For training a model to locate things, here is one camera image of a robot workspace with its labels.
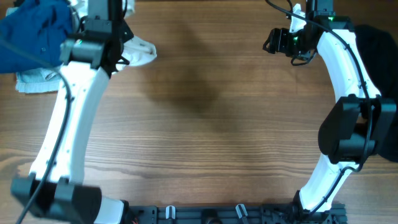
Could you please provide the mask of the white t-shirt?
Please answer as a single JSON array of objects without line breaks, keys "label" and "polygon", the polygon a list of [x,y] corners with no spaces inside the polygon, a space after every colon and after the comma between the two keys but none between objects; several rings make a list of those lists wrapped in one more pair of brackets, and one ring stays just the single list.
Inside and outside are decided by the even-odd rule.
[{"label": "white t-shirt", "polygon": [[[83,16],[88,15],[88,1],[86,0],[70,0],[70,8],[72,10],[72,27],[74,32],[78,32],[78,23]],[[156,47],[154,44],[144,41],[138,36],[128,37],[124,42],[122,57],[129,61],[127,65],[123,65],[121,60],[116,65],[117,70],[123,70],[124,67],[138,67],[151,63],[157,57]]]}]

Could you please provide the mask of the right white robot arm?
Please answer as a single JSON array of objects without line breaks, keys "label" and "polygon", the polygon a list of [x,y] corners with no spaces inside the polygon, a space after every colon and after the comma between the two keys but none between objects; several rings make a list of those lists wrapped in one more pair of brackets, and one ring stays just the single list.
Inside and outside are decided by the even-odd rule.
[{"label": "right white robot arm", "polygon": [[263,49],[286,54],[300,65],[320,55],[328,70],[335,105],[318,132],[319,161],[309,181],[289,205],[294,219],[327,213],[352,173],[380,153],[393,124],[397,105],[371,80],[359,52],[359,34],[348,17],[292,18],[290,28],[271,30]]}]

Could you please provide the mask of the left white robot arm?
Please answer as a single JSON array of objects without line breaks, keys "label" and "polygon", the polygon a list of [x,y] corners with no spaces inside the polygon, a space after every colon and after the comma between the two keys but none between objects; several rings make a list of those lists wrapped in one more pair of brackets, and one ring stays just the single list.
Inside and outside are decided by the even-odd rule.
[{"label": "left white robot arm", "polygon": [[111,75],[125,64],[123,45],[132,32],[123,19],[88,18],[83,32],[61,45],[62,66],[55,107],[45,141],[27,177],[12,181],[11,194],[30,213],[69,223],[132,223],[125,200],[105,197],[83,184],[85,152],[93,118]]}]

